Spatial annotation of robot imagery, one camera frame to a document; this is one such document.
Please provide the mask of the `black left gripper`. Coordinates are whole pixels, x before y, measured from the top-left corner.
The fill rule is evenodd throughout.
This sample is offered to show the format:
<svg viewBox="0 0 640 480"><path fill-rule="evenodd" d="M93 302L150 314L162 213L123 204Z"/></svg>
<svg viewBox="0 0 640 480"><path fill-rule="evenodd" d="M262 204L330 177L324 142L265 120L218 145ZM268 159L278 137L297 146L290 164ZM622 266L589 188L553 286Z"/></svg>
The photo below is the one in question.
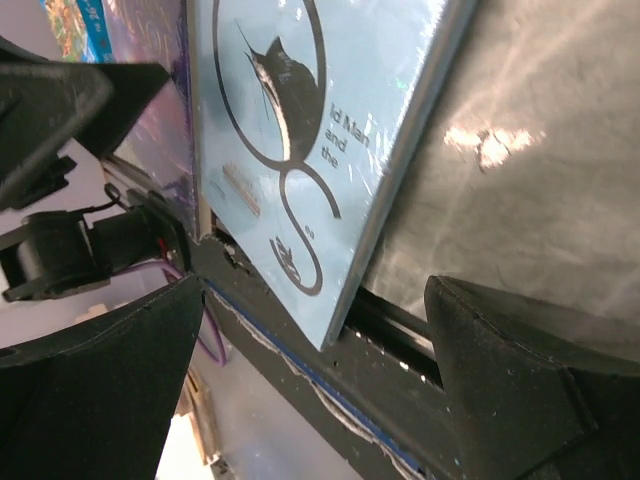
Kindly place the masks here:
<svg viewBox="0 0 640 480"><path fill-rule="evenodd" d="M59 151L74 139L111 155L171 79L156 62L46 59L1 41L1 207L23 209L67 184ZM187 234L158 194L126 192L124 211L92 224L95 207L39 212L1 235L1 299L65 298L141 264L190 269Z"/></svg>

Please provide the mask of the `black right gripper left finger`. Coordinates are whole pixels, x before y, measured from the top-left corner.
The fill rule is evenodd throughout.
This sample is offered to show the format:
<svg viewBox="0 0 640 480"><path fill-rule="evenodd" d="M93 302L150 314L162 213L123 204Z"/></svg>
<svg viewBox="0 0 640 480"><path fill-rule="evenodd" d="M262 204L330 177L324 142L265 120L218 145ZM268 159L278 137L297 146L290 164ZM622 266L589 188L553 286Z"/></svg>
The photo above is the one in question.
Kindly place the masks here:
<svg viewBox="0 0 640 480"><path fill-rule="evenodd" d="M2 349L2 478L154 478L202 316L189 276Z"/></svg>

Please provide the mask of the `dark purple Crusoe book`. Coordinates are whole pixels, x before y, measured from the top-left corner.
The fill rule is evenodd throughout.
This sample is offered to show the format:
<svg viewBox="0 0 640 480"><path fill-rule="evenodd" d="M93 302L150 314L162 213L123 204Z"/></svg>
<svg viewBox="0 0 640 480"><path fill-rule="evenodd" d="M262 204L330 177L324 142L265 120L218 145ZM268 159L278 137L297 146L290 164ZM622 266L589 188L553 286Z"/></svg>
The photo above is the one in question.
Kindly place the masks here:
<svg viewBox="0 0 640 480"><path fill-rule="evenodd" d="M157 93L117 155L140 169L193 236L200 233L196 195L187 3L105 1L106 27L119 63L158 63L171 79Z"/></svg>

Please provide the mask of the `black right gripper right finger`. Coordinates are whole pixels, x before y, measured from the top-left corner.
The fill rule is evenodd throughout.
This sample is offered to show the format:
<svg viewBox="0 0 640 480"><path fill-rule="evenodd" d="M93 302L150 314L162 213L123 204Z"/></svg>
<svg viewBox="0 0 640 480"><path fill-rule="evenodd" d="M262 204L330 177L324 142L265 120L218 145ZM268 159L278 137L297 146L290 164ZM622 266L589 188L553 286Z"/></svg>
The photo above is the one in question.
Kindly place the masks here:
<svg viewBox="0 0 640 480"><path fill-rule="evenodd" d="M467 478L638 477L638 363L536 325L575 310L447 276L424 304Z"/></svg>

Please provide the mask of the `light blue cat book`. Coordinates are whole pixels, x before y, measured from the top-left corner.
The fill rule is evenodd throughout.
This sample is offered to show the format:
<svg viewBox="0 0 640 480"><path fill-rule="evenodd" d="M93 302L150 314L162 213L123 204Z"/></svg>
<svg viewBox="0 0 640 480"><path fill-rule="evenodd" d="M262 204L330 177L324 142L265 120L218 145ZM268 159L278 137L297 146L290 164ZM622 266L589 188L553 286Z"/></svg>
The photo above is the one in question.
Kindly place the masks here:
<svg viewBox="0 0 640 480"><path fill-rule="evenodd" d="M203 194L308 341L335 342L472 1L199 1Z"/></svg>

